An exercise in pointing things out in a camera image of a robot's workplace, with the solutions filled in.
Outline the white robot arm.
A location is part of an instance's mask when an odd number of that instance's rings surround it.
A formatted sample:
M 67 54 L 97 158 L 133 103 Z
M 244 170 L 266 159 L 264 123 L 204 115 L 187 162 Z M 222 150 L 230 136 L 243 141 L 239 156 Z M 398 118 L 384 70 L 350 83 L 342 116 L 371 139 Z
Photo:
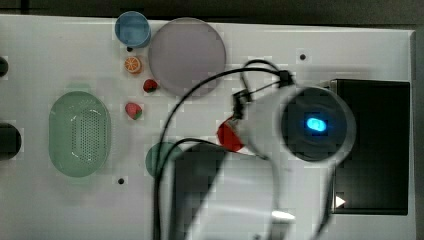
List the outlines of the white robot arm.
M 198 143 L 174 159 L 165 240 L 318 240 L 355 118 L 335 93 L 283 87 L 247 105 L 246 153 Z

